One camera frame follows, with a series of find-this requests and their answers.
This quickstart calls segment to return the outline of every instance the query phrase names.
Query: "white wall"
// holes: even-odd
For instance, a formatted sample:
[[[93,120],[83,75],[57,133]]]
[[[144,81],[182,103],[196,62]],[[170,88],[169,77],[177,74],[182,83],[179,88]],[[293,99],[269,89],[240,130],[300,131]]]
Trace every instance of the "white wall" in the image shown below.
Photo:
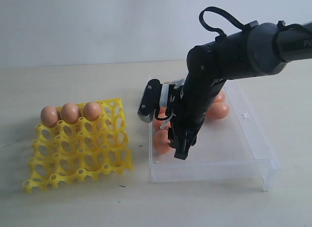
[[[198,14],[228,10],[243,23],[305,23],[312,0],[0,0],[0,67],[184,59],[214,39]],[[209,14],[214,26],[237,31]]]

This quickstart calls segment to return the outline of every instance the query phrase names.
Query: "white table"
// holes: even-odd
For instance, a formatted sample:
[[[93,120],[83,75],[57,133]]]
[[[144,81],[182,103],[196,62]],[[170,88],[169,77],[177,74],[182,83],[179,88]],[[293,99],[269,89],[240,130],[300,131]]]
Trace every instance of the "white table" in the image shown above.
[[[311,67],[240,81],[283,166],[271,192],[256,179],[150,182],[137,106],[149,75],[183,78],[185,61],[0,70],[0,226],[312,226]],[[123,100],[134,171],[27,194],[40,110],[107,98]]]

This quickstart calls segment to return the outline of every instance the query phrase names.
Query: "yellow plastic egg crate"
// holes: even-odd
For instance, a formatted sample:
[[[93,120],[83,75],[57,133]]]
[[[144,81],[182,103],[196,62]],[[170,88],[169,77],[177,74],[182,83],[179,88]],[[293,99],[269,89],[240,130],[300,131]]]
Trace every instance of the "yellow plastic egg crate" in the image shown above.
[[[97,103],[102,114],[95,121],[82,116],[75,124],[60,120],[53,128],[36,125],[38,136],[32,143],[35,154],[28,161],[31,176],[23,183],[28,193],[33,187],[47,190],[58,187],[61,181],[72,184],[86,176],[96,181],[99,174],[133,170],[121,99]],[[77,104],[82,113],[85,104]]]

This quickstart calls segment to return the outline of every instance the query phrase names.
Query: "clear plastic box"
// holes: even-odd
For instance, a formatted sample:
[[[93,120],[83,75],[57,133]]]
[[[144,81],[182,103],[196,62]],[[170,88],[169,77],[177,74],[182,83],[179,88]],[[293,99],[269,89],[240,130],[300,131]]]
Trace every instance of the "clear plastic box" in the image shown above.
[[[174,158],[174,149],[159,155],[153,148],[149,125],[149,164],[153,182],[261,177],[263,191],[270,191],[280,165],[239,81],[223,87],[231,108],[222,120],[206,121],[186,160]]]

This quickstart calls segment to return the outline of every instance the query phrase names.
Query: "plastic container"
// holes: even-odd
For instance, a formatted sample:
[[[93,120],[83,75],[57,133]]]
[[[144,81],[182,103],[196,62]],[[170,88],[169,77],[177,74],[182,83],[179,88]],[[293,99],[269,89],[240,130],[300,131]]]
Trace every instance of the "plastic container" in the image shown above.
[[[262,177],[270,191],[278,177],[279,161],[238,81],[223,88],[229,116],[203,125],[186,160],[174,158],[174,149],[158,155],[153,148],[156,132],[149,125],[149,164],[153,182]]]

